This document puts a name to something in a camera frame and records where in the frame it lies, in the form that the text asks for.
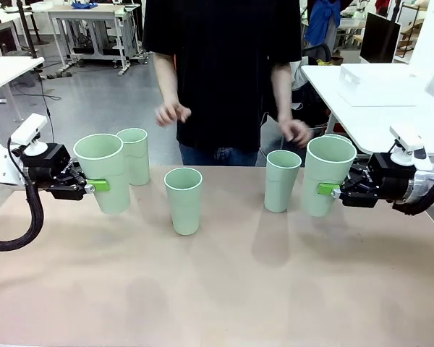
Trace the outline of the person's left hand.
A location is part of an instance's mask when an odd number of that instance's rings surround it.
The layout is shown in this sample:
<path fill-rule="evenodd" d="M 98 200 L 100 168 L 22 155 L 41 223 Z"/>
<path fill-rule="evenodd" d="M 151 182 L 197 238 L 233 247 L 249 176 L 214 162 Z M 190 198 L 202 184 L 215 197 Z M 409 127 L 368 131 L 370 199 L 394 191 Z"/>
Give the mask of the person's left hand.
<path fill-rule="evenodd" d="M 288 142 L 295 142 L 300 147 L 306 147 L 312 139 L 312 130 L 303 121 L 285 119 L 278 123 L 281 133 Z"/>

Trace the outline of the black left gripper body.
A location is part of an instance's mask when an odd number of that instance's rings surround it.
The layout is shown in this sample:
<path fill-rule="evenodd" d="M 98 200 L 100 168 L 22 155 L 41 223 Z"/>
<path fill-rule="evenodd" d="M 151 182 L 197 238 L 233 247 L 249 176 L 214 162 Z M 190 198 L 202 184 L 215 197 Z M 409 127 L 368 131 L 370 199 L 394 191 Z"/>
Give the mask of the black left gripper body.
<path fill-rule="evenodd" d="M 50 192 L 54 198 L 71 198 L 72 188 L 63 184 L 61 172 L 69 164 L 71 157 L 64 145 L 49 143 L 47 150 L 39 155 L 21 155 L 27 177 L 39 189 Z"/>

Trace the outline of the person's right hand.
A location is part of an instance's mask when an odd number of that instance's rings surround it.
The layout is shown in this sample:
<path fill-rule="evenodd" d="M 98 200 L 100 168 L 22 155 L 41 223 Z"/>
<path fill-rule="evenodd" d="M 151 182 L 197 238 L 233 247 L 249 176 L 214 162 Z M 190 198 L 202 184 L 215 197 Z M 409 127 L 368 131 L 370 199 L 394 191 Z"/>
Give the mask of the person's right hand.
<path fill-rule="evenodd" d="M 179 101 L 163 103 L 156 110 L 156 121 L 160 127 L 166 127 L 174 122 L 185 123 L 191 116 L 191 110 Z"/>

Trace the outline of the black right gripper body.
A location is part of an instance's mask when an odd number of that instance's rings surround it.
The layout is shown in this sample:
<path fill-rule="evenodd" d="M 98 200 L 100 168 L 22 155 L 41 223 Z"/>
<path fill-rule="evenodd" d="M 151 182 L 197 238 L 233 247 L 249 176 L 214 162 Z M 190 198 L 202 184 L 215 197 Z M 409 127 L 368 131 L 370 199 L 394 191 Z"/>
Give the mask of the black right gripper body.
<path fill-rule="evenodd" d="M 390 153 L 373 153 L 367 163 L 367 171 L 372 180 L 372 197 L 366 207 L 374 207 L 378 200 L 400 201 L 407 193 L 416 168 L 401 166 L 391 160 Z"/>

